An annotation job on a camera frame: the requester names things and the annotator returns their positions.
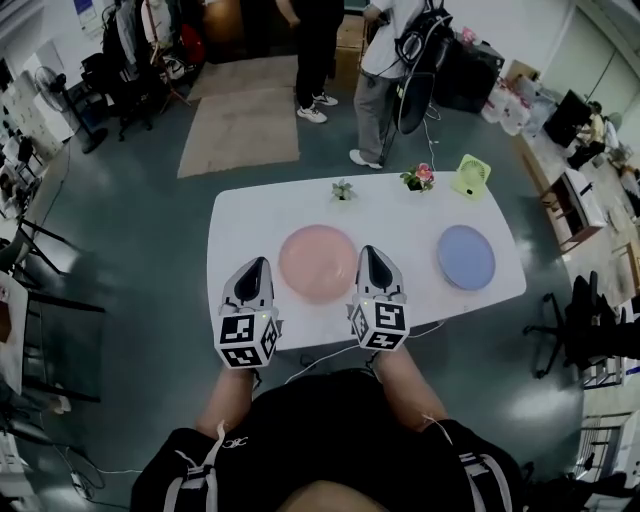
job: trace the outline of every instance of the pink flower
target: pink flower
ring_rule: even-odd
[[[428,168],[427,169],[418,169],[416,171],[416,177],[420,180],[420,181],[428,181],[431,182],[433,181],[433,172],[431,172],[431,169]]]

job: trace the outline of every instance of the gray pants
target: gray pants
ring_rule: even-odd
[[[360,156],[378,163],[387,138],[387,129],[395,130],[391,120],[397,80],[360,74],[353,105],[358,119]]]

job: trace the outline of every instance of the beige rug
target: beige rug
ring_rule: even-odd
[[[293,87],[297,70],[295,55],[224,64],[207,63],[193,84],[189,100],[230,92]]]
[[[300,158],[291,87],[203,98],[178,178]]]

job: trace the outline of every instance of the poster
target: poster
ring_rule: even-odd
[[[90,40],[102,37],[102,20],[96,12],[93,0],[73,0],[73,3],[84,35]]]

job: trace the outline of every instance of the black and white marker cube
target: black and white marker cube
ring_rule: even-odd
[[[362,348],[394,351],[409,336],[405,304],[359,298],[351,314],[351,326]]]
[[[277,320],[275,308],[221,316],[214,328],[214,344],[227,368],[267,366],[280,336]]]

